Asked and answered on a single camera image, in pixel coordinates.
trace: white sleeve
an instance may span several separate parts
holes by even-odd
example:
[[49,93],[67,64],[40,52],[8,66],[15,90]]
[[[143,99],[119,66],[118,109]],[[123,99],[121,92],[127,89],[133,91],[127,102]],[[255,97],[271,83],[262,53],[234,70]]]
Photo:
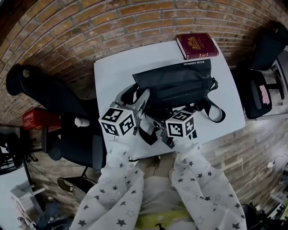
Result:
[[180,151],[171,173],[176,188],[199,230],[246,230],[244,211],[221,170],[211,167],[200,145]]
[[131,148],[115,138],[98,184],[81,202],[71,230],[132,230],[138,218],[144,173],[129,163]]

